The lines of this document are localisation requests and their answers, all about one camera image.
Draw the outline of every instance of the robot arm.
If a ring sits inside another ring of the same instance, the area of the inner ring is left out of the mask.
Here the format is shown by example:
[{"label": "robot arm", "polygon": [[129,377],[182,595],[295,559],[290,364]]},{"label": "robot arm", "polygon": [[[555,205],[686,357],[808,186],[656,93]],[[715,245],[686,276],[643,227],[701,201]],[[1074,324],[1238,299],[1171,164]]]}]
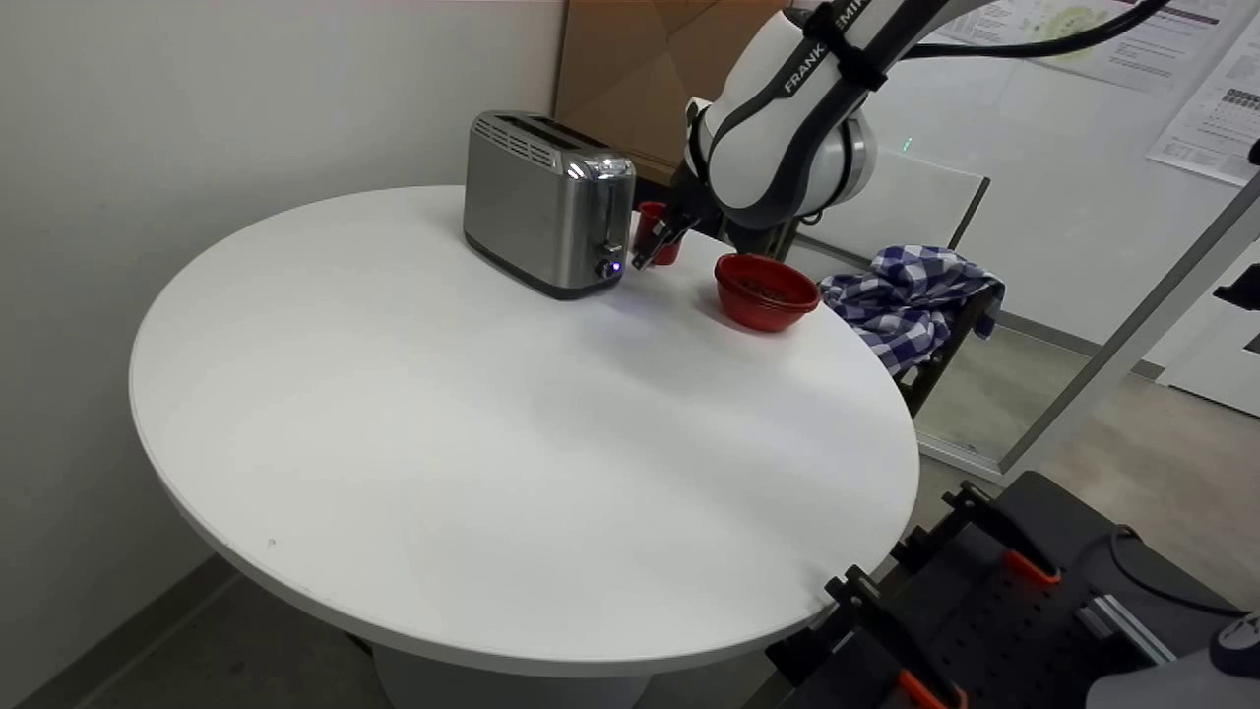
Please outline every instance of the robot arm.
[{"label": "robot arm", "polygon": [[656,245],[722,218],[739,247],[854,193],[862,122],[854,111],[924,31],[986,0],[839,0],[776,12],[730,71],[722,93],[688,105],[686,171]]}]

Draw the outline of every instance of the table base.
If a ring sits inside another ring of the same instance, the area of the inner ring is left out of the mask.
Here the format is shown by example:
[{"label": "table base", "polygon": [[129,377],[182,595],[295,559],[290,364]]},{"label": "table base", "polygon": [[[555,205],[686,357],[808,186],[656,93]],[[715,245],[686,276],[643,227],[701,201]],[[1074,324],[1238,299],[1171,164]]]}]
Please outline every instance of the table base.
[{"label": "table base", "polygon": [[635,709],[650,677],[514,677],[440,664],[373,645],[373,669],[395,709]]}]

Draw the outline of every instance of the white wall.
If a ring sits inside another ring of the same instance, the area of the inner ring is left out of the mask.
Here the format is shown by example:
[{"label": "white wall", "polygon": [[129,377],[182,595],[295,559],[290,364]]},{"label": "white wall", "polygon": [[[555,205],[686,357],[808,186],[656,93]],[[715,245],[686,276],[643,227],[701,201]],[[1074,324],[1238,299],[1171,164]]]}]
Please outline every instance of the white wall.
[{"label": "white wall", "polygon": [[558,0],[0,5],[0,705],[206,559],[125,413],[156,287],[276,207],[459,182],[555,39]]},{"label": "white wall", "polygon": [[1193,84],[1142,93],[1034,62],[898,62],[871,122],[882,148],[988,172],[965,253],[1009,281],[1009,310],[1102,343],[1238,193],[1147,163]]}]

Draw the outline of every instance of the cable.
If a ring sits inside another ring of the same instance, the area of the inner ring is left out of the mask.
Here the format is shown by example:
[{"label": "cable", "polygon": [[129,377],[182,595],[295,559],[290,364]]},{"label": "cable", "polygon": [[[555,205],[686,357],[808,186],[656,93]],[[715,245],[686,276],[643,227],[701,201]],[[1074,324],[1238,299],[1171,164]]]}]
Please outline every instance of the cable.
[{"label": "cable", "polygon": [[1121,572],[1121,576],[1127,576],[1135,587],[1142,587],[1147,595],[1156,595],[1156,599],[1179,601],[1179,608],[1193,608],[1193,612],[1201,612],[1201,614],[1243,620],[1243,612],[1238,612],[1238,608],[1197,601],[1197,599],[1186,599],[1186,595],[1173,595],[1173,592],[1164,592],[1164,587],[1147,581],[1142,576],[1135,576],[1135,567],[1121,564],[1116,541],[1139,541],[1139,533],[1135,533],[1135,526],[1116,526],[1116,533],[1105,533],[1105,553],[1110,553],[1116,572]]},{"label": "cable", "polygon": [[1095,44],[1105,44],[1139,22],[1147,22],[1154,12],[1163,12],[1171,0],[1139,0],[1130,12],[1045,44],[997,44],[997,48],[969,48],[969,44],[916,44],[907,52],[907,58],[959,58],[959,56],[988,56],[988,58],[1038,58],[1038,56],[1072,56]]}]

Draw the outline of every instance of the red bowl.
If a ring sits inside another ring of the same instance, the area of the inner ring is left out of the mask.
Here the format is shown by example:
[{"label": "red bowl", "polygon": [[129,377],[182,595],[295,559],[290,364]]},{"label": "red bowl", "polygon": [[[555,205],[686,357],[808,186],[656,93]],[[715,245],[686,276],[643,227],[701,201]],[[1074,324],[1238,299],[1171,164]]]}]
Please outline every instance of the red bowl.
[{"label": "red bowl", "polygon": [[769,257],[730,253],[714,276],[722,310],[752,331],[784,331],[820,306],[820,287]]}]

